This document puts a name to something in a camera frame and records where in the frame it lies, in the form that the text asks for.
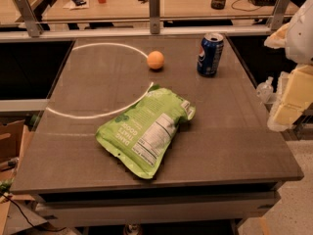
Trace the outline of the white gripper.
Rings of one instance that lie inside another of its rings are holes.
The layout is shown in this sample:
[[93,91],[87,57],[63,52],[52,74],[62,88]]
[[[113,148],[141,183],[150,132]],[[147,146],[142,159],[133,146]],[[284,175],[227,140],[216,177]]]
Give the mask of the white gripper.
[[[297,106],[313,102],[313,0],[306,0],[290,23],[283,24],[268,36],[264,45],[272,49],[285,47],[288,59],[305,64],[297,65],[288,75],[283,73],[280,76],[275,102]],[[267,126],[272,131],[285,131],[292,129],[297,120],[269,114]]]

